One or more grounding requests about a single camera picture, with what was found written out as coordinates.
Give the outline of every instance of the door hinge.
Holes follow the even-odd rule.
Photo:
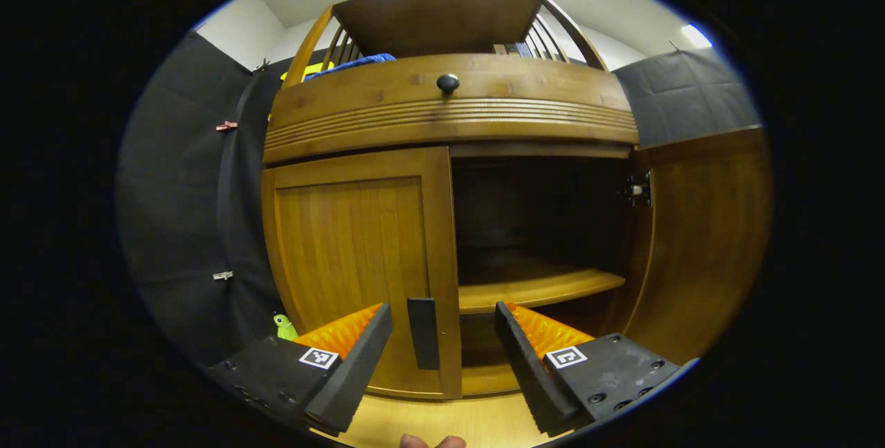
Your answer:
[[[636,198],[639,197],[640,203],[651,208],[651,171],[646,171],[642,181],[636,181],[630,175],[626,179],[625,189],[619,190],[619,193],[626,197],[628,205],[636,206]]]

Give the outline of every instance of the clothespin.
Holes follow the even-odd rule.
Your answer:
[[[227,121],[225,120],[224,124],[219,124],[215,127],[215,130],[218,132],[225,132],[230,129],[236,129],[237,123],[235,121]]]

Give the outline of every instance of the open cabinet door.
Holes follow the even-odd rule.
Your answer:
[[[393,334],[368,391],[459,398],[458,266],[446,147],[298,162],[262,173],[268,255],[299,334],[390,303]],[[409,299],[425,310],[413,340]],[[438,363],[427,366],[436,334]]]
[[[761,127],[634,151],[637,199],[628,281],[609,328],[682,365],[702,355],[736,316],[756,280],[774,209]]]

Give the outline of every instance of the black handle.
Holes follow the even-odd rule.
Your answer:
[[[411,344],[421,370],[440,369],[440,345],[436,339],[436,303],[433,297],[410,297],[407,300]]]
[[[436,79],[436,86],[439,86],[445,95],[451,95],[459,85],[461,85],[461,82],[452,73],[445,74]]]

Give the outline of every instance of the ceiling light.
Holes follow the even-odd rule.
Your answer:
[[[710,41],[701,33],[694,25],[686,25],[682,27],[682,34],[696,47],[712,47]]]

